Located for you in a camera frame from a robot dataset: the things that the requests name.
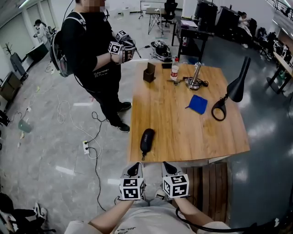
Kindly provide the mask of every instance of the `power strip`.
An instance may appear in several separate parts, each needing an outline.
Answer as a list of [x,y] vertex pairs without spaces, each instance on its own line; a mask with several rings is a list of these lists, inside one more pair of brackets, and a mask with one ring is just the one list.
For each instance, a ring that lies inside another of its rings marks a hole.
[[82,146],[83,146],[84,154],[89,154],[90,151],[88,150],[88,143],[87,143],[87,141],[83,141],[82,142]]

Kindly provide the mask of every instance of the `blue cloth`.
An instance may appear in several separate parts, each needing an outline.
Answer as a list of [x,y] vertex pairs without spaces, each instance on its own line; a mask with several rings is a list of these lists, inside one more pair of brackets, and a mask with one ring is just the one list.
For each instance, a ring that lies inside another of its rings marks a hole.
[[202,115],[206,111],[206,106],[207,106],[206,99],[199,97],[197,95],[193,95],[188,107]]

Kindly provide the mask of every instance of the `backpack strap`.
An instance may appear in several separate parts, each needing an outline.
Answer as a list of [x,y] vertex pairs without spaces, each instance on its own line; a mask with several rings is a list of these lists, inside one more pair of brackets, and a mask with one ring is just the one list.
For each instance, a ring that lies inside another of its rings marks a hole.
[[77,22],[79,22],[81,24],[81,26],[83,26],[83,28],[85,30],[87,30],[87,24],[86,24],[86,20],[84,19],[84,17],[81,15],[81,13],[79,12],[71,12],[65,20],[67,19],[73,19],[73,20],[76,20]]

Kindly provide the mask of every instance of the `wooden pallet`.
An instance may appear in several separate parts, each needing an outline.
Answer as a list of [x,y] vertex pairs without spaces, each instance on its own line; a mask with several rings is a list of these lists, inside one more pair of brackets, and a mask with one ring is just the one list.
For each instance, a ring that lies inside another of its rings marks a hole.
[[189,178],[188,200],[215,221],[226,222],[228,176],[226,163],[182,168]]

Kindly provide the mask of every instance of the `black t-shirt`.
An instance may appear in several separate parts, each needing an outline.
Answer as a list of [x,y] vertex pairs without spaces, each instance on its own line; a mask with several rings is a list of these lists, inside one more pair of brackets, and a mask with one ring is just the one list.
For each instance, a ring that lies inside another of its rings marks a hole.
[[120,66],[111,62],[93,71],[97,56],[108,53],[112,28],[102,12],[81,13],[86,21],[87,30],[74,19],[67,19],[62,25],[62,50],[74,74],[85,88],[101,90],[109,79],[120,79]]

